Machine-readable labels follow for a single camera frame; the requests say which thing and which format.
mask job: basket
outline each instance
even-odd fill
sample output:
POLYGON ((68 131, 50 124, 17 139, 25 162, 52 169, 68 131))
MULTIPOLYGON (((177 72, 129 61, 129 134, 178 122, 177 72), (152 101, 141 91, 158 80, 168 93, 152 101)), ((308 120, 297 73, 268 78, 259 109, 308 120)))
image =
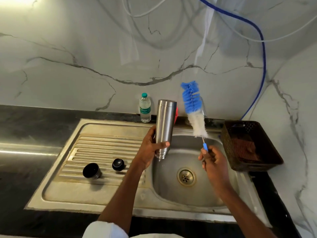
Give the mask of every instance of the basket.
POLYGON ((221 132, 221 141, 233 170, 267 171, 276 165, 283 164, 283 159, 262 126, 256 121, 225 121, 221 132), (239 159, 232 142, 232 138, 235 136, 245 136, 249 141, 253 141, 260 161, 242 161, 239 159))

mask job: countertop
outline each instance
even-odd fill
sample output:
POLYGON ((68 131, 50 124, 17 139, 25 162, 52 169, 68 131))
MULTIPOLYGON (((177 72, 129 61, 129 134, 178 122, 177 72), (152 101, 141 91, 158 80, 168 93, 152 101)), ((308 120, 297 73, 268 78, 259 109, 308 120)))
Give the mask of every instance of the countertop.
MULTIPOLYGON (((80 119, 140 122, 136 114, 0 105, 0 234, 81 237, 96 214, 25 210, 80 119)), ((176 125, 184 125, 179 117, 176 125)), ((206 119, 221 128, 222 120, 206 119)), ((250 172, 267 217, 278 237, 299 237, 267 172, 250 172)), ((183 237, 243 237, 237 224, 133 217, 130 236, 175 233, 183 237)))

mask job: blue bristles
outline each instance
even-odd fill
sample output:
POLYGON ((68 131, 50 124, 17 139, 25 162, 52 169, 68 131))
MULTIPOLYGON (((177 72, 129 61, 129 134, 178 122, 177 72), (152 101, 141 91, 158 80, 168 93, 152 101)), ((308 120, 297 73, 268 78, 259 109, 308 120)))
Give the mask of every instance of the blue bristles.
POLYGON ((189 83, 182 83, 181 87, 184 89, 183 101, 185 106, 185 112, 190 114, 201 109, 202 102, 200 100, 199 88, 196 81, 189 83))

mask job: blue hose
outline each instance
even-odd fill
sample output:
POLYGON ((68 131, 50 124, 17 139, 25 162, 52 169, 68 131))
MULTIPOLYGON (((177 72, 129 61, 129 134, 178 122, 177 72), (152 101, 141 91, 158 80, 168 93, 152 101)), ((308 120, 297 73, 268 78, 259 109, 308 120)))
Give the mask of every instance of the blue hose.
MULTIPOLYGON (((239 19, 239 20, 241 20, 241 21, 243 21, 243 22, 245 22, 245 23, 247 23, 247 24, 250 24, 252 27, 254 27, 254 28, 258 31, 261 40, 264 40, 263 34, 262 34, 260 28, 259 28, 255 23, 251 22, 250 20, 248 20, 248 19, 246 19, 246 18, 244 18, 244 17, 240 17, 240 16, 235 15, 235 14, 233 14, 233 13, 231 13, 231 12, 227 12, 227 11, 225 11, 225 10, 219 8, 219 7, 216 7, 215 5, 209 3, 209 2, 206 1, 206 0, 200 0, 200 1, 201 1, 202 3, 204 3, 205 5, 207 5, 208 7, 211 7, 212 9, 214 9, 214 10, 217 11, 217 12, 220 12, 220 13, 222 13, 222 14, 224 14, 224 15, 233 17, 233 18, 235 18, 235 19, 239 19)), ((266 75, 266 54, 265 54, 265 43, 264 43, 264 42, 262 42, 262 50, 263 50, 263 76, 262 76, 262 81, 261 81, 260 89, 259 89, 259 91, 258 91, 258 93, 257 93, 257 95, 256 95, 256 97, 255 97, 255 99, 253 100, 251 106, 250 106, 250 107, 248 108, 248 110, 244 113, 244 115, 240 118, 240 120, 242 120, 242 119, 244 118, 244 116, 245 116, 245 115, 249 112, 249 110, 252 108, 253 104, 254 104, 254 103, 256 102, 256 100, 258 99, 258 97, 259 97, 259 95, 260 95, 260 93, 261 93, 261 91, 262 91, 262 88, 263 88, 263 84, 264 84, 264 81, 265 81, 265 75, 266 75)))

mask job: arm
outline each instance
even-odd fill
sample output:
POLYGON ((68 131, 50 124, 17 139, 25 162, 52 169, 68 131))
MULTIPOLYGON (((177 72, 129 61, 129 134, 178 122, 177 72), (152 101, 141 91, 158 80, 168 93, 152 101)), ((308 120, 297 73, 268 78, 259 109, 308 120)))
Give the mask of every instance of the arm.
POLYGON ((210 154, 202 149, 198 159, 204 158, 203 169, 207 172, 216 194, 228 207, 245 237, 276 238, 273 232, 259 220, 232 188, 229 181, 227 160, 221 151, 215 146, 209 146, 208 149, 210 154))
POLYGON ((134 198, 141 174, 151 164, 155 151, 170 145, 169 142, 153 143, 155 128, 155 125, 151 127, 144 137, 119 188, 98 218, 99 221, 118 225, 127 234, 130 230, 134 198))

